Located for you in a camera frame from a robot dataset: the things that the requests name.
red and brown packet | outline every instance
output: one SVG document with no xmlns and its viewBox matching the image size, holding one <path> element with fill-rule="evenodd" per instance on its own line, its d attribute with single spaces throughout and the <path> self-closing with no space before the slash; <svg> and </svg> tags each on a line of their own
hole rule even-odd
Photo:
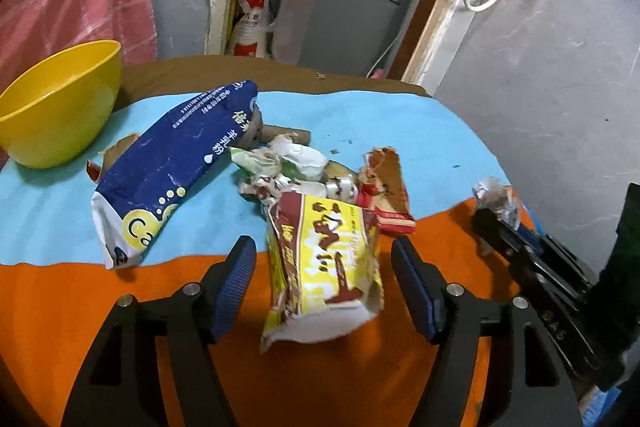
<svg viewBox="0 0 640 427">
<path fill-rule="evenodd" d="M 260 350 L 346 335 L 383 308 L 378 220 L 342 201 L 285 192 L 268 219 L 271 308 Z"/>
<path fill-rule="evenodd" d="M 358 175 L 356 203 L 376 213 L 383 232 L 414 233 L 415 219 L 409 213 L 398 153 L 391 147 L 373 149 L 365 162 Z"/>
</svg>

red and white bag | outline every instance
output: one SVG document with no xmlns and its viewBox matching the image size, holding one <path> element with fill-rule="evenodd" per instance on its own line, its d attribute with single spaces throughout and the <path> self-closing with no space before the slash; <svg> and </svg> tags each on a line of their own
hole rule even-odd
<svg viewBox="0 0 640 427">
<path fill-rule="evenodd" d="M 269 0 L 237 0 L 244 15 L 231 33 L 228 55 L 267 57 Z"/>
</svg>

yellow circle logo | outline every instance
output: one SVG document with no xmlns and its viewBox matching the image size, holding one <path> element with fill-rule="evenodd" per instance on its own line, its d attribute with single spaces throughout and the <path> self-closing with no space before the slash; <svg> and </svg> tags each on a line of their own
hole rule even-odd
<svg viewBox="0 0 640 427">
<path fill-rule="evenodd" d="M 122 220 L 122 235 L 133 248 L 145 250 L 160 230 L 160 221 L 151 212 L 136 208 Z"/>
</svg>

bowl rim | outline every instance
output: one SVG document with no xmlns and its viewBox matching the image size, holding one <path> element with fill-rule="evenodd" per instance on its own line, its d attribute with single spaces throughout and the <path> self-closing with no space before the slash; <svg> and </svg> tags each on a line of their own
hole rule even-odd
<svg viewBox="0 0 640 427">
<path fill-rule="evenodd" d="M 91 68 L 85 70 L 84 73 L 82 73 L 81 76 L 78 76 L 75 79 L 73 79 L 73 81 L 64 84 L 60 88 L 58 88 L 58 89 L 56 89 L 54 91 L 51 91 L 50 93 L 47 93 L 46 95 L 41 96 L 41 97 L 37 98 L 36 100 L 31 101 L 30 103 L 28 103 L 26 105 L 23 105 L 20 109 L 16 109 L 15 111 L 10 112 L 9 114 L 6 114 L 4 116 L 0 116 L 0 123 L 5 122 L 6 120 L 9 120 L 10 118 L 16 116 L 17 114 L 20 114 L 23 111 L 26 111 L 28 108 L 33 107 L 34 105 L 36 105 L 37 103 L 41 102 L 42 100 L 45 100 L 45 99 L 49 98 L 50 96 L 52 96 L 52 95 L 54 95 L 56 93 L 59 93 L 60 91 L 62 91 L 63 89 L 66 89 L 67 87 L 71 86 L 72 84 L 75 84 L 76 80 L 80 80 L 80 78 L 83 78 L 87 73 L 91 73 L 92 71 L 95 71 L 98 67 L 100 67 L 105 62 L 107 62 L 107 60 L 110 60 L 111 58 L 114 57 L 114 55 L 118 54 L 120 52 L 120 50 L 122 49 L 122 44 L 120 44 L 118 41 L 114 41 L 112 39 L 100 39 L 98 41 L 90 41 L 90 42 L 83 42 L 82 44 L 76 44 L 75 46 L 71 46 L 70 48 L 66 48 L 64 50 L 61 50 L 58 53 L 55 53 L 53 55 L 49 55 L 49 57 L 44 58 L 44 60 L 41 60 L 37 64 L 34 64 L 31 68 L 26 70 L 23 74 L 21 74 L 18 78 L 16 78 L 11 84 L 9 84 L 9 86 L 7 86 L 7 88 L 2 93 L 0 93 L 0 100 L 2 100 L 2 97 L 5 95 L 5 93 L 7 93 L 12 88 L 12 86 L 16 82 L 18 82 L 18 80 L 20 80 L 22 77 L 24 77 L 31 70 L 34 70 L 35 68 L 40 67 L 45 62 L 48 62 L 49 60 L 52 60 L 52 59 L 58 57 L 59 55 L 64 55 L 66 53 L 71 52 L 72 50 L 76 50 L 76 49 L 82 48 L 84 46 L 92 46 L 92 45 L 96 44 L 97 42 L 113 42 L 114 44 L 117 44 L 117 45 L 114 47 L 113 51 L 109 55 L 107 55 L 106 57 L 103 58 L 103 60 L 100 60 L 99 62 L 96 62 Z"/>
</svg>

yellow snack wrapper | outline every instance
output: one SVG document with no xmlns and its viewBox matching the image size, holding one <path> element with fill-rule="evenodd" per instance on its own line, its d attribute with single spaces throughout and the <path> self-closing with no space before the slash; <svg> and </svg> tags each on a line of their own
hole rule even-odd
<svg viewBox="0 0 640 427">
<path fill-rule="evenodd" d="M 285 192 L 268 219 L 271 308 L 260 351 L 274 341 L 346 335 L 384 305 L 375 212 Z"/>
</svg>

